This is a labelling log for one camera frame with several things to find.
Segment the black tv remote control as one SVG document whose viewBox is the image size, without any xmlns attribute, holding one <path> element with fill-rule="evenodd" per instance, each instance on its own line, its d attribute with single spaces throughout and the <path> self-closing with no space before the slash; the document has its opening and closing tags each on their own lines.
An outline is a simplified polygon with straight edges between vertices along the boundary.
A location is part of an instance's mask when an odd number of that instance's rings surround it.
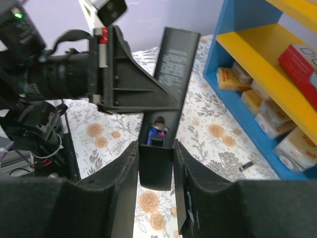
<svg viewBox="0 0 317 238">
<path fill-rule="evenodd" d="M 162 117 L 165 127 L 168 128 L 163 146 L 173 146 L 200 37 L 197 32 L 165 28 L 154 78 L 177 98 L 180 109 L 145 113 L 138 137 L 139 144 L 147 144 L 152 124 L 158 117 Z"/>
</svg>

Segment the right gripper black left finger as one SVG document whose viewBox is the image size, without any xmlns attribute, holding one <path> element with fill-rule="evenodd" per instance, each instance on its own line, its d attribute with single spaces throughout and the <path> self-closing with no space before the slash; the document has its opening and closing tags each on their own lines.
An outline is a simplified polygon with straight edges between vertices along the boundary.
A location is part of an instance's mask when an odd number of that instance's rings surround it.
<svg viewBox="0 0 317 238">
<path fill-rule="evenodd" d="M 138 181 L 138 143 L 73 183 L 64 178 L 0 180 L 3 238 L 130 238 Z"/>
</svg>

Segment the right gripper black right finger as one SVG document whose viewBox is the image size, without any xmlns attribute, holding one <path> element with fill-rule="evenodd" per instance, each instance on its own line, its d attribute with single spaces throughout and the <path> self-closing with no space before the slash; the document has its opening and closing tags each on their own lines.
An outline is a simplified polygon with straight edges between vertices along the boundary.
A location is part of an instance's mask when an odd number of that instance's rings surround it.
<svg viewBox="0 0 317 238">
<path fill-rule="evenodd" d="M 314 238 L 315 180 L 230 182 L 174 142 L 179 233 L 185 238 Z"/>
</svg>

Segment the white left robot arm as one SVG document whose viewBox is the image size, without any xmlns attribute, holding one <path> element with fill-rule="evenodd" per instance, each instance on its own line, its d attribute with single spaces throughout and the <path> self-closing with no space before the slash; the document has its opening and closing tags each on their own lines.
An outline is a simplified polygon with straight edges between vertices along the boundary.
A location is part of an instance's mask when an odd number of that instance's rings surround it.
<svg viewBox="0 0 317 238">
<path fill-rule="evenodd" d="M 114 24 L 127 10 L 123 0 L 90 0 L 102 23 L 92 32 L 72 29 L 47 49 L 43 37 L 18 0 L 0 3 L 0 124 L 16 149 L 44 160 L 62 148 L 54 132 L 65 104 L 50 100 L 87 97 L 100 112 L 129 114 L 173 111 L 179 100 L 138 65 Z"/>
</svg>

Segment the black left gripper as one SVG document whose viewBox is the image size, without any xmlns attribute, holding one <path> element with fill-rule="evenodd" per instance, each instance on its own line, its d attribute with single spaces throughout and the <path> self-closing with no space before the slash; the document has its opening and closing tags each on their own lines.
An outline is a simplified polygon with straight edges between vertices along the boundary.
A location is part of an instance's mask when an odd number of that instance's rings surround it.
<svg viewBox="0 0 317 238">
<path fill-rule="evenodd" d="M 53 56 L 59 44 L 88 40 L 88 50 L 69 49 Z M 24 71 L 24 105 L 45 100 L 87 97 L 106 114 L 173 111 L 179 99 L 132 57 L 116 25 L 95 28 L 92 34 L 69 30 L 47 50 L 41 62 Z"/>
</svg>

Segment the black remote battery cover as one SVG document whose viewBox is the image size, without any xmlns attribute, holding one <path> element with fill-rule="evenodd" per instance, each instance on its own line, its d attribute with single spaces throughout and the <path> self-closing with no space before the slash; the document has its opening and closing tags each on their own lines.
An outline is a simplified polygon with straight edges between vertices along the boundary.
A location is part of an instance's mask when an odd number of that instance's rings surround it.
<svg viewBox="0 0 317 238">
<path fill-rule="evenodd" d="M 164 137 L 154 135 L 149 145 L 139 145 L 139 178 L 142 187 L 169 191 L 173 169 L 173 149 L 163 146 Z"/>
</svg>

